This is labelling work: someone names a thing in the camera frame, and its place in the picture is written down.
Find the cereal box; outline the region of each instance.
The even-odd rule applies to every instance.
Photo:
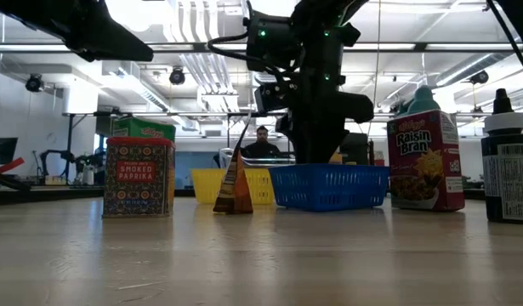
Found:
[[[168,216],[174,147],[168,139],[108,139],[103,217]]]
[[[393,207],[457,211],[465,206],[455,118],[430,110],[388,122]]]

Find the spray bottle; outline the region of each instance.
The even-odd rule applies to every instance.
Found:
[[[493,113],[485,120],[482,160],[488,220],[523,224],[523,114],[498,89]]]

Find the person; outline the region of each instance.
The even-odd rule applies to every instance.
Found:
[[[249,158],[268,158],[280,153],[278,147],[269,143],[269,130],[265,126],[258,127],[258,139],[255,143],[247,145],[242,154]]]

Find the table surface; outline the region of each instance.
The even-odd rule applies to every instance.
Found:
[[[523,305],[523,225],[382,208],[100,218],[102,200],[0,207],[0,305]]]

